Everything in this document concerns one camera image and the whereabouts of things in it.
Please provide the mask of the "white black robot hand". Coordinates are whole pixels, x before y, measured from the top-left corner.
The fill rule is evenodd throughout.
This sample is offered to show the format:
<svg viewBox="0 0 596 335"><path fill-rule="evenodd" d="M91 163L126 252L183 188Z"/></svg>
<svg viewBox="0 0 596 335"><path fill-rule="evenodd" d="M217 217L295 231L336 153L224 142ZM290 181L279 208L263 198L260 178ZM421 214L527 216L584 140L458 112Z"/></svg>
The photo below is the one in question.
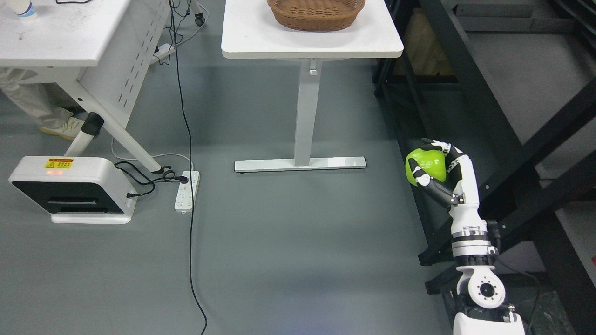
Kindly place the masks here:
<svg viewBox="0 0 596 335"><path fill-rule="evenodd" d="M415 184L432 199L447 208L453 219L451 235L458 241L466 239L487 239L486 222L478 214L480 199L473 162L470 157L451 143L423 138L424 151L441 151L445 159L447 180L445 183L432 177L413 158L407 160Z"/></svg>

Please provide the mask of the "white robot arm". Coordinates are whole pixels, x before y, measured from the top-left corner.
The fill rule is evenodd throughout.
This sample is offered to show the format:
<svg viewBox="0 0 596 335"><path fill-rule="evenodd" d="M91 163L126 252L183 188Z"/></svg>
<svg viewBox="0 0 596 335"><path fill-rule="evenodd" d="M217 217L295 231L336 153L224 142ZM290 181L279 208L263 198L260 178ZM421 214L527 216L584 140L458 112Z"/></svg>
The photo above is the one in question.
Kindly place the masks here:
<svg viewBox="0 0 596 335"><path fill-rule="evenodd" d="M505 286L493 272L500 254L500 233L496 246L486 227L458 225L453 229L456 269L462 273L456 294L462 303L454 318L455 335L524 335L523 320L511 304L504 305Z"/></svg>

